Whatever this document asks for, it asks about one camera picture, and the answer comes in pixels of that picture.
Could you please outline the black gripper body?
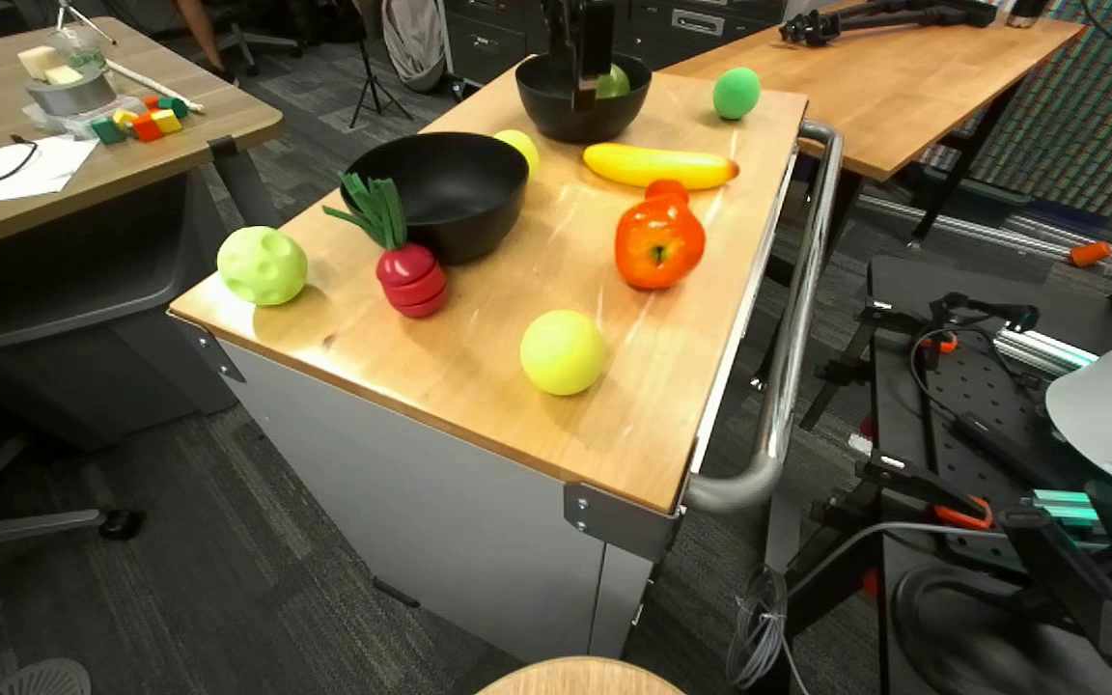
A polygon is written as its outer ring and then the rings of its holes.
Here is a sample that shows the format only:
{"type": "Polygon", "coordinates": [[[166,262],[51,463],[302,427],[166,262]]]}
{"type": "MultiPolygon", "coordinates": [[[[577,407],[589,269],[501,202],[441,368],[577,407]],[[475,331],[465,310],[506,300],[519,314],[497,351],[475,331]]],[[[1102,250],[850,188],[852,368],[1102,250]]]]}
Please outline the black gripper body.
{"type": "Polygon", "coordinates": [[[614,49],[614,0],[542,0],[549,49],[569,60],[607,64],[614,49]]]}

